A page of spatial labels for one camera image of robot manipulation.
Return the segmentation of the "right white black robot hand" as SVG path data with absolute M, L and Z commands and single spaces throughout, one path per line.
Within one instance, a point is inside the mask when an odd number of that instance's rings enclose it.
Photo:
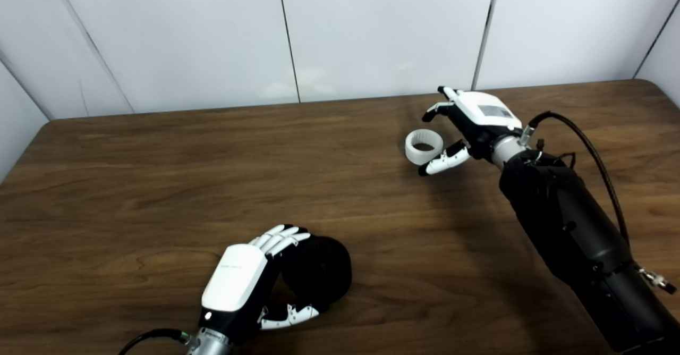
M 522 122 L 496 96 L 440 86 L 447 99 L 428 108 L 423 122 L 437 115 L 449 118 L 462 134 L 461 140 L 418 168 L 420 176 L 431 176 L 463 164 L 467 159 L 486 160 L 501 171 L 512 157 L 526 150 L 520 144 Z

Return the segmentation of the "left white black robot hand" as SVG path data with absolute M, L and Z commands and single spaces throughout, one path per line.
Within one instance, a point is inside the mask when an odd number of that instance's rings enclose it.
M 327 299 L 305 298 L 301 291 L 296 292 L 299 302 L 269 303 L 284 266 L 312 237 L 304 227 L 279 224 L 248 243 L 226 248 L 202 293 L 199 328 L 241 345 L 262 330 L 303 323 L 326 311 Z

